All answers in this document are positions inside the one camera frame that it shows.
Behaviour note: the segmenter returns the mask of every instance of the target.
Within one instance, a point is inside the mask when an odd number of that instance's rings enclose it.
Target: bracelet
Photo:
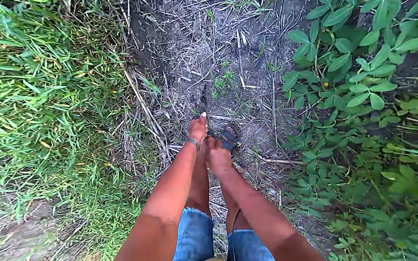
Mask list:
[[[192,142],[194,145],[196,145],[196,152],[198,152],[199,151],[199,143],[196,140],[190,139],[190,138],[188,138],[187,142],[188,141]]]

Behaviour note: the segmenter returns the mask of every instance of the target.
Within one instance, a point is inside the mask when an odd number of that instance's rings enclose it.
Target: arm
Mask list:
[[[190,138],[202,144],[206,114],[191,122]],[[157,183],[115,260],[171,260],[177,245],[178,223],[188,198],[196,145],[187,142]]]
[[[231,163],[230,152],[208,138],[209,166],[276,260],[323,260],[283,213],[249,185]]]

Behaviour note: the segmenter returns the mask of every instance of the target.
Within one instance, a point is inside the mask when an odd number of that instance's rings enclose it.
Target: denim shorts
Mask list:
[[[213,223],[204,212],[193,208],[183,210],[178,225],[177,249],[174,261],[204,261],[214,258]],[[274,261],[260,238],[250,229],[235,230],[228,236],[227,261]]]

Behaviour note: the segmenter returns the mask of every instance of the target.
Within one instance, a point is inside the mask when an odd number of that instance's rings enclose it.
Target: sandal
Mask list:
[[[227,127],[232,128],[235,131],[235,135],[231,134]],[[236,127],[234,124],[227,124],[222,131],[222,148],[225,148],[231,151],[235,146],[236,143],[240,140],[240,129]]]

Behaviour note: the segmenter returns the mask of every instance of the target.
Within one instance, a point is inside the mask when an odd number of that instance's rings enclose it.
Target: hand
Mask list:
[[[189,138],[196,140],[201,146],[208,135],[208,122],[206,120],[206,112],[201,113],[199,119],[191,121],[189,128]]]
[[[222,141],[209,136],[207,140],[209,154],[208,165],[211,171],[220,177],[226,173],[227,169],[233,168],[232,154],[225,148],[222,148]]]

